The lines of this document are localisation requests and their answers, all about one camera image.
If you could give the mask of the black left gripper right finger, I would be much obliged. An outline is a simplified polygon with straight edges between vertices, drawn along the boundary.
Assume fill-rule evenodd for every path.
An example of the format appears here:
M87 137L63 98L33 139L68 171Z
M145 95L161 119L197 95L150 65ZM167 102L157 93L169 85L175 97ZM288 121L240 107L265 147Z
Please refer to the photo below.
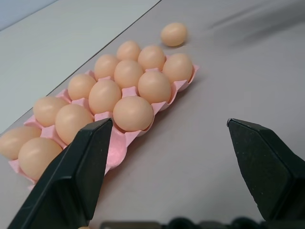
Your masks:
M227 122L242 177L265 220L304 220L305 162L271 129Z

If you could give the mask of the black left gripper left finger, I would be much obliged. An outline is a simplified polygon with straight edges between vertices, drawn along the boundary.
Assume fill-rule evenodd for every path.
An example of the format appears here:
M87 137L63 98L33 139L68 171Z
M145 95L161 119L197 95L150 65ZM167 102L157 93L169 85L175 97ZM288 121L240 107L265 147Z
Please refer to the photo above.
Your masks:
M82 128L48 165L10 229L77 229L93 218L106 169L112 120Z

